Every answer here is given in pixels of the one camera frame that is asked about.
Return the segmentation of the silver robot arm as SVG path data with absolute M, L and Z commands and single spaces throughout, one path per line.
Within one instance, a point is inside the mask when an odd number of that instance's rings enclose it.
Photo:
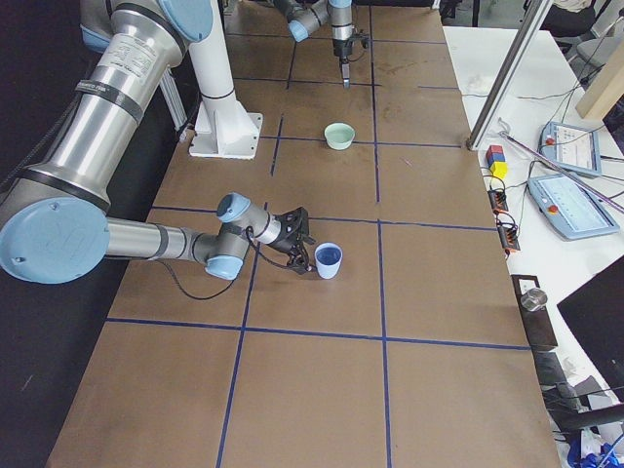
M 289 31 L 295 42 L 299 43 L 309 38 L 321 26 L 331 26 L 333 54 L 338 59 L 338 65 L 343 87 L 348 89 L 351 84 L 350 63 L 353 46 L 360 42 L 366 49 L 370 44 L 370 37 L 366 32 L 358 29 L 353 20 L 352 2 L 349 0 L 320 0 L 311 6 L 292 0 L 270 1 L 286 19 Z
M 107 186 L 167 72 L 191 58 L 201 92 L 192 154 L 251 159 L 262 125 L 237 100 L 214 1 L 89 2 L 104 42 L 56 146 L 21 170 L 1 204 L 1 266 L 15 278 L 61 284 L 108 255 L 193 260 L 236 279 L 249 250 L 267 245 L 305 274 L 312 244 L 304 209 L 274 215 L 238 193 L 218 204 L 217 234 L 108 215 Z

